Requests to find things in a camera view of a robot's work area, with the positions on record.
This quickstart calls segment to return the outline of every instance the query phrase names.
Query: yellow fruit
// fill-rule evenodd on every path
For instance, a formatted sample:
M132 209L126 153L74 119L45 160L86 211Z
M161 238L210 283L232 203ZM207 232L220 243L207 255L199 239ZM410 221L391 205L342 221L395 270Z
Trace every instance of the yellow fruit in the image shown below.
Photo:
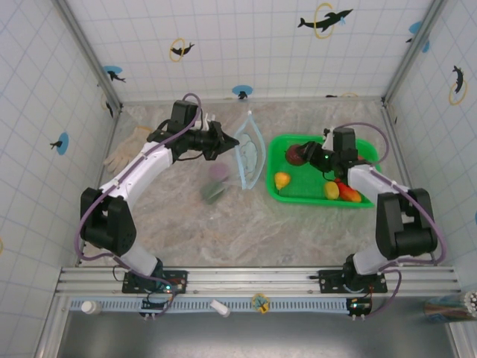
M275 174L275 186L278 190L290 184L291 176L288 173L278 172Z
M329 181L325 184L324 192L328 200L336 200L340 196L340 190L334 181Z

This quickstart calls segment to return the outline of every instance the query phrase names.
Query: gray marble surface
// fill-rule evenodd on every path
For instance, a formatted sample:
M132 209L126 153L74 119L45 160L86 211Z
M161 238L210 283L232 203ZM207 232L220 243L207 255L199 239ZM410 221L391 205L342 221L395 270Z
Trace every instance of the gray marble surface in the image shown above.
M119 119L111 148L138 124L167 119L172 103L136 107ZM377 101L318 100L205 104L224 131L233 134L253 111L266 145L280 134L321 134L325 127L369 122L383 130ZM355 128L358 138L372 142L380 154L384 141L369 128ZM269 196L262 175L252 190L230 187L215 204L200 198L205 160L175 163L144 191L132 210L137 239L167 266L316 266L340 265L374 240L376 209L283 204ZM394 154L382 171L401 181ZM105 174L103 182L111 178ZM85 247L85 254L97 250ZM112 265L99 260L89 265Z

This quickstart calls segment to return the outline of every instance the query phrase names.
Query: white tiled wall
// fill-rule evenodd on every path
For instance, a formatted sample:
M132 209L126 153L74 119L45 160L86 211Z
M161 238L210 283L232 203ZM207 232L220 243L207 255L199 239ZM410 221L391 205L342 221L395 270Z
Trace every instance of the white tiled wall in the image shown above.
M383 95L402 56L409 28L431 0L71 0L103 65L119 66L113 81L123 101ZM318 39L313 22L330 11L353 11ZM318 34L325 36L331 29ZM177 38L195 44L180 62L169 52Z
M477 287L476 34L477 2L450 1L429 52L420 55L394 102L411 179L430 192L449 244L447 261L466 288ZM454 66L467 82L456 97L450 93L457 80Z
M31 357L113 127L50 0L0 1L0 357ZM51 150L62 132L69 147Z

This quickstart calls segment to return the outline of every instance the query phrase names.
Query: white glove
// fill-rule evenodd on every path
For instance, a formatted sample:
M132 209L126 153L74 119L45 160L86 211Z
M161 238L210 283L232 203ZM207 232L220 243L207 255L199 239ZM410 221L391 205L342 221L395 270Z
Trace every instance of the white glove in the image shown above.
M118 148L103 162L107 166L107 171L114 172L114 175L121 172L139 154L151 132L152 129L141 125L134 128L133 134L124 142L119 143Z

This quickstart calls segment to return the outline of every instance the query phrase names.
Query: green plastic tray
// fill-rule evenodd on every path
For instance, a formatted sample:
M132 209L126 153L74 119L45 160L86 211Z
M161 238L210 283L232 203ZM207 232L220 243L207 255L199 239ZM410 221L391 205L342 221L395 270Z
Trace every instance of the green plastic tray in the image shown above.
M326 180L318 169L313 168L309 163L302 166L293 166L286 161L285 152L290 145L305 144L310 140L323 143L323 137L321 136L301 136L296 134L283 134L271 141L268 146L267 165L267 188L270 195L284 203L324 205L328 207L373 207L373 203L363 195L361 195L361 203L343 201L340 198L328 200L323 191ZM356 140L356 148L359 155L370 162L376 162L379 159L378 152L374 146L363 139ZM291 176L290 184L279 192L275 187L274 180L274 175L277 172L289 173ZM331 172L325 175L327 179L335 179Z

